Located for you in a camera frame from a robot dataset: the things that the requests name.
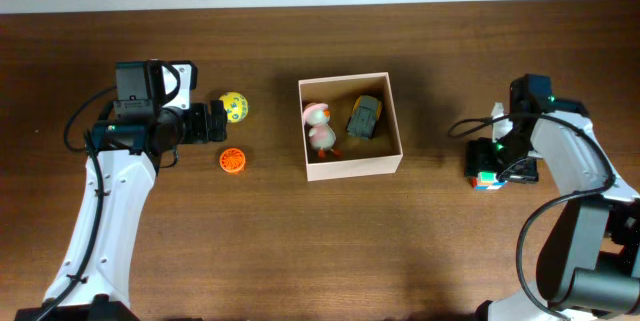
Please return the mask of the yellow patterned ball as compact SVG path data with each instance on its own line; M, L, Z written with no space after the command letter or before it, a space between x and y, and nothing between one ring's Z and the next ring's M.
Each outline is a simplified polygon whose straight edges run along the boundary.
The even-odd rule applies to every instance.
M230 123L243 121L249 112L248 100L238 92L226 92L219 97L223 102L227 119Z

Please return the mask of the pastel puzzle cube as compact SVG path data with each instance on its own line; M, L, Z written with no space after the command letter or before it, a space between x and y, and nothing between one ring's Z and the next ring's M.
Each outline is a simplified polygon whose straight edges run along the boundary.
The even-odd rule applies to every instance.
M498 190L506 184L506 181L499 181L493 172L479 172L471 178L471 184L475 190Z

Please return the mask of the orange ridged disc toy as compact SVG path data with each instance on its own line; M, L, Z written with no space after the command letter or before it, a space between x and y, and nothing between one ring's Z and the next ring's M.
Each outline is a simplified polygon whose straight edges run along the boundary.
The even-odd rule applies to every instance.
M238 174L246 167L246 156L239 148L228 148L221 153L219 165L228 174Z

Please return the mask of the white pink duck toy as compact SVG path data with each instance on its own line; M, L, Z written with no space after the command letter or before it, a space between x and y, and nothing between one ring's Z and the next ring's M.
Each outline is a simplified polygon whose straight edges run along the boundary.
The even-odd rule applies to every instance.
M329 125L331 112L326 103L309 103L303 109L302 120L310 127L307 137L311 149L319 158L327 153L341 157L342 153L335 148L336 134Z

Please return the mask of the grey toy car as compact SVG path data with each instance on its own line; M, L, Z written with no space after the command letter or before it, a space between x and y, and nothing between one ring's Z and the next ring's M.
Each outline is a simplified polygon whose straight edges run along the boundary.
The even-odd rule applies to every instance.
M382 103L378 98L369 95L359 96L349 117L348 134L353 137L371 139L381 112Z

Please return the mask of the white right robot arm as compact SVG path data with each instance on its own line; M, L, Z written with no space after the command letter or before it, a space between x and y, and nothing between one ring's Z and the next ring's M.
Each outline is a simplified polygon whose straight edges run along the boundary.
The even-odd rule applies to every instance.
M563 210L538 256L536 279L516 266L520 291L483 302L478 320L605 320L639 312L639 194L599 145L586 107L556 97L547 76L526 74L510 85L510 107L494 106L474 122L489 138L466 145L465 175L476 189L534 184L538 161L549 168L559 197L535 210L521 228L523 256L536 219Z

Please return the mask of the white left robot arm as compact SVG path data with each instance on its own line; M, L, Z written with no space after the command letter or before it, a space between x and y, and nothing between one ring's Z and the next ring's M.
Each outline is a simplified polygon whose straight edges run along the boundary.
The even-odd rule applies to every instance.
M117 96L84 134L86 180L63 263L41 306L18 320L132 320L130 267L145 201L165 153L182 144L223 142L222 102L194 103L190 61L120 62Z

